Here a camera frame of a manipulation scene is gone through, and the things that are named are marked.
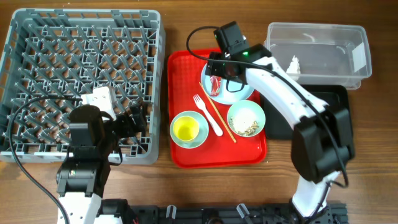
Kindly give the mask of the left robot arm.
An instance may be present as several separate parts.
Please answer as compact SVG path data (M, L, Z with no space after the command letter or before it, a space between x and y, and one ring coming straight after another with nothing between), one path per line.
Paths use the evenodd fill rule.
M103 198L114 165L109 155L121 152L120 139L146 131L144 104L130 110L112 118L96 106L83 105L70 113L72 141L56 175L59 223L139 223L126 199Z

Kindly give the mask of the light blue plate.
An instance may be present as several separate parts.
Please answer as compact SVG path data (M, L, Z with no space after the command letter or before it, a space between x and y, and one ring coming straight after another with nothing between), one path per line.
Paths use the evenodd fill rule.
M207 94L211 94L212 84L210 80L210 76L205 75L207 64L203 67L201 71L201 84L203 85ZM230 81L228 85L228 91L226 88L227 81L225 79L221 79L221 87L220 92L217 96L210 96L210 98L218 103L224 105L232 105L237 101L248 99L252 93L254 92L254 88L249 85L244 85L242 90L239 90L242 87L242 84Z

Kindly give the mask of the wooden chopstick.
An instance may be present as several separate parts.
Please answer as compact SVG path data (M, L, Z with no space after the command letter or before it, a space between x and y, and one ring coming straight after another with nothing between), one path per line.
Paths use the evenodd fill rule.
M228 132L229 136L231 137L231 139L233 140L233 142L236 143L237 141L236 141L235 137L233 136L233 134L232 134L230 128L228 127L228 125L227 125L226 122L224 121L224 119L223 119L222 115L220 114L220 112L218 111L217 107L215 106L213 100L212 100L212 99L210 98L210 96L206 93L206 91L205 91L203 85L202 85L200 82L199 82L199 85L201 86L201 89L203 90L205 96L208 98L208 101L209 101L210 104L212 105L214 111L215 111L216 114L218 115L218 117L219 117L221 123L223 124L224 128L225 128L226 131Z

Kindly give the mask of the rice and peanut scraps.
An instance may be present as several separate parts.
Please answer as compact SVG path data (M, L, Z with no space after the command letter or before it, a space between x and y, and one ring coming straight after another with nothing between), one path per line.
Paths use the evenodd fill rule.
M252 136L259 128L257 121L249 113L239 112L233 115L229 124L232 130L240 136Z

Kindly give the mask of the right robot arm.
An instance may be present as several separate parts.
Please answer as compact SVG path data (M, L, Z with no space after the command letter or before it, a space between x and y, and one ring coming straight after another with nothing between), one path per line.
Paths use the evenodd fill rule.
M288 122L293 131L291 160L300 175L292 205L301 220L315 219L355 155L349 110L304 89L263 45L250 46L236 22L215 27L214 35L220 52L209 55L205 73L254 88Z

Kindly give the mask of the light blue bowl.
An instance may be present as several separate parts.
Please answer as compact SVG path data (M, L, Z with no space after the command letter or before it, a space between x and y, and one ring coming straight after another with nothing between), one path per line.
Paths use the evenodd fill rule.
M189 142L181 141L181 140L177 139L177 137L173 133L174 122L179 117L182 117L182 116L191 116L198 121L200 130L199 130L198 136L192 141L189 141ZM206 141L206 139L208 137L208 133L209 133L209 126L208 126L207 120L200 113L198 113L196 111L183 111L183 112L179 113L178 115L176 115L176 117L174 117L174 119L172 120L172 122L170 124L170 136L171 136L173 142L176 145L178 145L184 149L193 149L198 146L201 146Z

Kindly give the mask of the clear plastic bin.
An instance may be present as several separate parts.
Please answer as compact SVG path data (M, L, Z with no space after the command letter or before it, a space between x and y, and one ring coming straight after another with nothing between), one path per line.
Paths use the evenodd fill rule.
M295 55L301 74L288 74L302 85L361 86L372 75L365 29L355 25L273 22L264 46L286 71Z

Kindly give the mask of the red plastic tray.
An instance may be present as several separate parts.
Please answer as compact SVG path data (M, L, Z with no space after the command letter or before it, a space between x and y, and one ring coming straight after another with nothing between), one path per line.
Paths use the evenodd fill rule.
M204 118L205 114L197 108L193 96L199 95L206 104L215 121L222 125L218 115L205 96L201 83L201 71L205 61L195 58L186 50L174 52L167 62L167 85L169 94L170 122L183 111L196 111ZM223 119L227 118L229 105L214 102ZM184 169L209 168L218 166L240 166L261 162L267 154L265 131L258 135L245 138L233 134L233 142L222 126L223 135L217 136L208 120L209 133L206 141L193 149L184 149L170 141L170 152L176 165Z

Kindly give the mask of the grey dishwasher rack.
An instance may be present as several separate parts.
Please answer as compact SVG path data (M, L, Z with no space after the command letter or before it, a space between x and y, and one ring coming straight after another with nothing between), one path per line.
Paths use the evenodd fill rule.
M18 9L1 55L1 160L65 158L77 98L113 87L117 114L146 106L146 136L120 140L112 162L153 164L159 156L161 15L142 9Z

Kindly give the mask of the red snack wrapper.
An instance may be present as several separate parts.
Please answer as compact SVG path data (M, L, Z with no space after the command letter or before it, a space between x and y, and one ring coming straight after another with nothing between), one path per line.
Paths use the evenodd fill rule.
M211 96L218 96L220 93L221 89L221 77L217 76L211 76L210 77L210 82L211 82Z

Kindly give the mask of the yellow plastic cup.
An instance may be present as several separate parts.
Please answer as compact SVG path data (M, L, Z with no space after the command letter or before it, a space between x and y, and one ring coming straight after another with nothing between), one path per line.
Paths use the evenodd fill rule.
M198 121L191 116L179 117L173 125L173 133L177 139L189 142L194 140L199 133Z

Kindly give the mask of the green bowl with leftovers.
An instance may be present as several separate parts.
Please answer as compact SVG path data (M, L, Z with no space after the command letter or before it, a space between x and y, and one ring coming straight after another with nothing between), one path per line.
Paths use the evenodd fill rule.
M241 100L230 106L227 122L233 133L250 138L264 129L266 116L264 110L256 102Z

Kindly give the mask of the white tissue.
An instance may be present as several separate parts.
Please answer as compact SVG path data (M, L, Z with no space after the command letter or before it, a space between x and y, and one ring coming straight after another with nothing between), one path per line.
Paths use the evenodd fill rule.
M292 57L292 61L290 62L290 65L289 65L288 69L286 70L286 73L287 74L301 74L299 59L295 55Z

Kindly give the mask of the white plastic fork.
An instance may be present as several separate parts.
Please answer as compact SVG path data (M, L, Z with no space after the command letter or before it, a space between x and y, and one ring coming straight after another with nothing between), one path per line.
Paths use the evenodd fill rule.
M204 103L204 101L200 98L199 95L194 95L193 96L193 100L196 104L196 106L202 110L202 112L204 112L207 120L210 122L211 127L213 128L215 134L217 136L222 136L223 135L223 131L220 128L220 126L218 125L218 123L215 121L215 119L212 117L212 115L208 112L206 105Z

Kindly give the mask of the black waste tray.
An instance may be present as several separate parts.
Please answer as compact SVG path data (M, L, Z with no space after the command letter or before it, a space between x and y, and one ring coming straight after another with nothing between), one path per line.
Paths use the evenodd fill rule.
M347 89L341 85L302 85L311 94L332 106L349 110ZM266 138L271 140L292 140L293 130L278 110L261 95L262 109L266 116L264 126Z

